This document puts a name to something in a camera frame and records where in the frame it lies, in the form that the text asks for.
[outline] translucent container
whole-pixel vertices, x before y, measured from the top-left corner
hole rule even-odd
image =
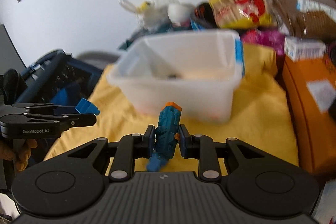
[[[184,117],[226,122],[243,74],[238,33],[208,30],[143,37],[117,61],[107,80],[141,113],[159,115],[173,101]]]

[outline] white label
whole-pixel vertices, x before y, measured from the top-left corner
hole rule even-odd
[[[306,13],[309,11],[323,11],[325,12],[333,21],[336,22],[336,9],[331,8],[328,5],[319,3],[313,0],[297,0],[296,4],[297,10]]]
[[[307,82],[307,88],[320,112],[327,112],[336,97],[336,90],[331,83],[328,80]]]

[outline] human hand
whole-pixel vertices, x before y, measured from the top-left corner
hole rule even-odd
[[[18,155],[2,140],[0,140],[0,159],[14,160],[16,158],[15,166],[18,171],[23,171],[28,165],[28,159],[31,156],[31,148],[36,148],[37,142],[34,139],[26,140]]]

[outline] yellow cloth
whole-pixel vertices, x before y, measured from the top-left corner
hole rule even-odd
[[[236,137],[274,156],[298,165],[298,151],[288,111],[286,93],[274,80],[277,73],[276,55],[270,48],[244,45],[246,76],[234,92],[231,119],[226,124],[196,121],[181,116],[189,133],[210,136],[216,142]],[[100,115],[93,127],[72,128],[62,134],[46,155],[52,158],[65,151],[98,137],[110,142],[119,141],[122,136],[143,134],[149,124],[157,125],[158,117],[138,113],[121,90],[106,80],[111,66],[108,66],[90,97],[99,109]],[[135,170],[144,171],[147,159],[137,159]],[[222,173],[226,174],[220,160]],[[182,159],[179,146],[175,156],[162,171],[198,170],[198,161]]]

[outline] white small box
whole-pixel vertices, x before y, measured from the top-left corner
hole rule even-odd
[[[285,54],[293,61],[322,58],[326,52],[326,45],[315,39],[299,39],[286,37]]]
[[[175,102],[183,116],[226,122],[243,64],[235,31],[176,32],[140,38],[107,80],[119,86],[140,113],[159,115],[167,102]]]

